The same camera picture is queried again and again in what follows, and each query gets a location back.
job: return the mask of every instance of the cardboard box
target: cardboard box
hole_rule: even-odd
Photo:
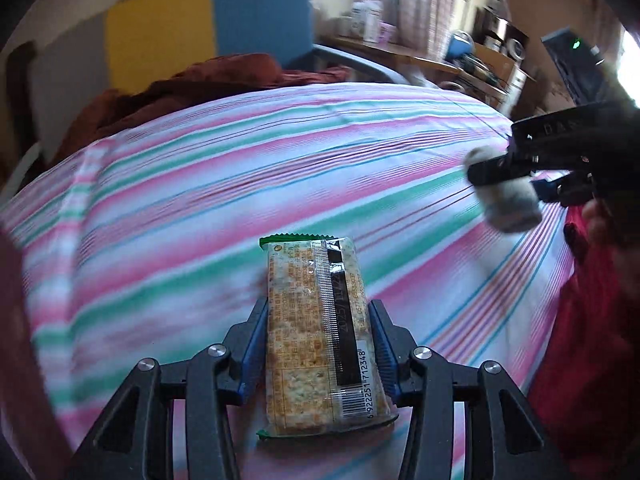
[[[500,52],[491,50],[479,43],[476,43],[475,46],[476,51],[474,55],[492,70],[497,78],[500,79],[500,85],[505,88],[516,62],[510,57],[504,56],[500,54]]]

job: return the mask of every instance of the window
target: window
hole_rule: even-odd
[[[640,106],[640,48],[634,38],[626,30],[622,36],[618,65],[618,81],[636,105]]]

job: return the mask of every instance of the cracker packet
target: cracker packet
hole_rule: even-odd
[[[353,242],[316,235],[261,238],[268,254],[266,400],[261,437],[387,424],[369,311]]]

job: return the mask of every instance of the red clothing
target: red clothing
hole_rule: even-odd
[[[638,432],[640,308],[620,293],[610,251],[588,246],[581,207],[567,212],[567,233],[575,271],[528,397],[572,471],[596,479]]]

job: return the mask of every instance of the striped fabric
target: striped fabric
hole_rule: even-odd
[[[138,359],[190,358],[246,319],[266,290],[258,238],[276,232],[351,237],[367,294],[417,342],[454,362],[498,360],[526,384],[572,260],[557,206],[526,235],[482,222],[461,159],[509,131],[450,91],[286,88],[165,116],[43,174],[2,220],[24,250],[33,343],[72,445]],[[268,443],[255,436],[264,391],[243,410],[230,418],[244,478],[398,475],[408,409],[393,428]],[[458,473],[462,436],[458,417]]]

